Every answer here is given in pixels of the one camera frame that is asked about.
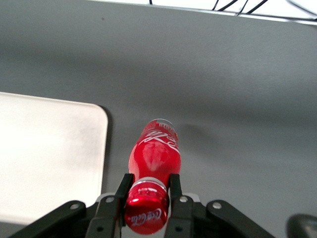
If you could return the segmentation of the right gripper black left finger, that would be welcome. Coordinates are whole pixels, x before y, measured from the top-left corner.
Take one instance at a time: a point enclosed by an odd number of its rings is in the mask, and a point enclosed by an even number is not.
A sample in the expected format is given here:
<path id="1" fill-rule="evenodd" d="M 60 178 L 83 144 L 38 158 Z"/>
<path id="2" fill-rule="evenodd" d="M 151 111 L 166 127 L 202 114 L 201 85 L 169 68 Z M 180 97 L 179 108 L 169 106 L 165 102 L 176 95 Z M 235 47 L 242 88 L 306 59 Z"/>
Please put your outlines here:
<path id="1" fill-rule="evenodd" d="M 124 222 L 124 206 L 129 189 L 133 184 L 133 175 L 125 174 L 115 194 L 99 200 L 95 216 L 91 219 L 87 238 L 120 238 Z"/>

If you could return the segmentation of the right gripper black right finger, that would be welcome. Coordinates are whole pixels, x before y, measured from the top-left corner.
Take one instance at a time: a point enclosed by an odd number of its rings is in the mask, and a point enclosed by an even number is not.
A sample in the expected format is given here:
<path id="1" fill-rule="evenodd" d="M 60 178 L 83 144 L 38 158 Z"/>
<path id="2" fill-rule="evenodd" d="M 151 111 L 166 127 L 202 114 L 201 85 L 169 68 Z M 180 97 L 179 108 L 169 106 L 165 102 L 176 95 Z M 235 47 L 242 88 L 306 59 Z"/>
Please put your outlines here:
<path id="1" fill-rule="evenodd" d="M 180 175 L 169 178 L 171 214 L 165 229 L 165 238 L 193 237 L 193 199 L 182 193 Z"/>

